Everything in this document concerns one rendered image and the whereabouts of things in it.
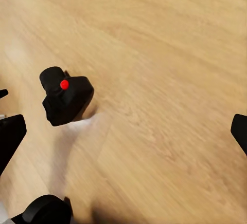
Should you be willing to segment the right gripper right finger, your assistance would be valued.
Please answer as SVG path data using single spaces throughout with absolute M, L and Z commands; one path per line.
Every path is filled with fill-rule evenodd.
M 235 114 L 231 133 L 247 155 L 247 116 Z

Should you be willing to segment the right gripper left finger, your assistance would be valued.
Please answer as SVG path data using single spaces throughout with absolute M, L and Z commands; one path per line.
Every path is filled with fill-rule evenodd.
M 0 175 L 27 133 L 22 114 L 0 120 Z

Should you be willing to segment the digital camera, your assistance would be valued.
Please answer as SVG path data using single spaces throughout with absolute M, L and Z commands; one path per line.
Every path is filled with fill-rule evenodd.
M 93 92 L 85 76 L 67 77 L 57 66 L 42 71 L 39 79 L 47 94 L 42 104 L 52 126 L 72 122 Z

